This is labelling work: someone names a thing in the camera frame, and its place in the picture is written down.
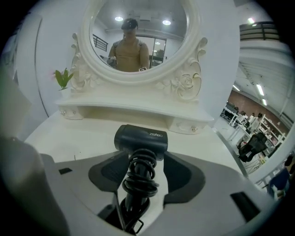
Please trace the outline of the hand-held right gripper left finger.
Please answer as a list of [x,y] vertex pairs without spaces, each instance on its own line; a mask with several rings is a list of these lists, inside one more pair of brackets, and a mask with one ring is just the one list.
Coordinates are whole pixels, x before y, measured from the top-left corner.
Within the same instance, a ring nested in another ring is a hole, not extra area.
[[127,154],[114,152],[60,163],[46,154],[41,158],[47,184],[65,218],[67,236],[129,236],[106,222],[118,208]]

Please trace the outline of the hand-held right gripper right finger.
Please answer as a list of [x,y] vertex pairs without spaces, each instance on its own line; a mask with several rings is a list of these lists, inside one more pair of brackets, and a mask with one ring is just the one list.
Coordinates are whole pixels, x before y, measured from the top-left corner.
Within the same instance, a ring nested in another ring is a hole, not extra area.
[[156,167],[142,236],[243,236],[268,217],[274,200],[230,167],[167,153]]

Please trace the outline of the white dressing table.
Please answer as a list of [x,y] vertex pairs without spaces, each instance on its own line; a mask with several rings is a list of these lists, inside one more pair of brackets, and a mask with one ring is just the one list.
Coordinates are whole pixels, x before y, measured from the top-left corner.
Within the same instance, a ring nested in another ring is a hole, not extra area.
[[90,91],[74,89],[59,101],[59,111],[28,138],[38,152],[56,162],[86,159],[115,151],[114,136],[123,124],[163,130],[168,150],[241,172],[212,126],[230,95],[238,67],[240,36],[233,0],[195,0],[200,37],[202,86],[197,100],[181,100],[156,83],[126,86],[103,82]]

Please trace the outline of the black hair dryer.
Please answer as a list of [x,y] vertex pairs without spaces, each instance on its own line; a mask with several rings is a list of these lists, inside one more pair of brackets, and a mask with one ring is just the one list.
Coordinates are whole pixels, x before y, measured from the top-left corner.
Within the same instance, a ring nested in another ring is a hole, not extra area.
[[120,211],[123,230],[136,235],[135,225],[144,225],[141,217],[150,206],[150,198],[158,192],[155,167],[168,149],[168,136],[164,131],[126,124],[117,130],[114,145],[129,155],[128,171],[122,181],[127,195],[120,203]]

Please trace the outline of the black office chair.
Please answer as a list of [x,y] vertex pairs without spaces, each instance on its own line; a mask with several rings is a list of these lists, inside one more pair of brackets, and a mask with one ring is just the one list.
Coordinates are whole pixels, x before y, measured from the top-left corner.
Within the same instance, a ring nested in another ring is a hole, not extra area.
[[250,162],[255,155],[266,150],[267,137],[263,133],[252,135],[250,140],[239,149],[238,158],[242,162]]

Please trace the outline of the blue cloth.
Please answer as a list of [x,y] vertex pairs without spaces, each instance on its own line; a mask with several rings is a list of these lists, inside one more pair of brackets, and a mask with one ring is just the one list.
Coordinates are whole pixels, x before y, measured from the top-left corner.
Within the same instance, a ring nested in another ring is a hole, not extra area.
[[285,167],[270,180],[267,193],[276,201],[283,198],[289,190],[289,178],[290,173]]

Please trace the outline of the white office desk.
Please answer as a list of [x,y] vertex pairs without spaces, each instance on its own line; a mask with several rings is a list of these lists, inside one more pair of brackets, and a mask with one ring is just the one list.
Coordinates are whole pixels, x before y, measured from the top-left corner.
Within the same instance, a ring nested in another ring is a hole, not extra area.
[[224,107],[221,113],[221,117],[227,119],[229,121],[229,126],[234,128],[234,131],[228,138],[228,141],[232,141],[240,130],[243,130],[244,133],[246,132],[246,128],[244,125],[248,120],[247,115],[234,113],[227,107]]

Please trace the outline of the white shelving rack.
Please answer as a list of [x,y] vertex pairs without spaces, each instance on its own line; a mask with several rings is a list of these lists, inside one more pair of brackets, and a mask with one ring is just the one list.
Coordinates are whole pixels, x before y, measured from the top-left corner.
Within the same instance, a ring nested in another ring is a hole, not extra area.
[[280,143],[283,143],[287,136],[287,134],[283,132],[277,124],[268,119],[266,115],[264,115],[260,121],[259,131],[265,134],[267,137],[267,144],[271,147],[276,147]]

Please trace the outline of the small pink flower plant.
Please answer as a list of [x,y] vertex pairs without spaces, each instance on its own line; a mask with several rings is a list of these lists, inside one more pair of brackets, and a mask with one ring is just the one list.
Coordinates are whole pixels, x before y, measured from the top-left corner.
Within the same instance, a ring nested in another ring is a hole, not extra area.
[[52,73],[52,78],[56,80],[57,84],[60,86],[59,92],[64,99],[70,97],[71,88],[68,87],[68,83],[72,77],[73,73],[70,73],[67,68],[65,68],[63,71],[55,70]]

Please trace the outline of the oval white framed mirror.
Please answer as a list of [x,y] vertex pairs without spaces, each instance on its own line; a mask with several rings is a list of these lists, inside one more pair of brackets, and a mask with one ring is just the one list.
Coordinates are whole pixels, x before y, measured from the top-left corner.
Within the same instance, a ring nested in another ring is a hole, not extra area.
[[195,0],[181,0],[187,17],[187,30],[181,47],[171,59],[147,71],[122,72],[111,68],[98,58],[90,40],[94,18],[105,4],[105,0],[91,0],[83,16],[76,41],[72,47],[76,50],[72,61],[74,76],[73,88],[85,92],[94,89],[103,82],[126,86],[156,83],[156,88],[176,93],[184,101],[197,100],[201,86],[200,56],[206,53],[204,47],[207,38],[200,37],[200,17]]

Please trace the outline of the black metal railing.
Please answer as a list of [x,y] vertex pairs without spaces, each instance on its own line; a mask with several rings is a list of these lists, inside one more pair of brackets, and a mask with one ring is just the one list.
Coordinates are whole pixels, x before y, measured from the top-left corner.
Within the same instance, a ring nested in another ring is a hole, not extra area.
[[273,22],[242,24],[239,29],[241,41],[283,41]]

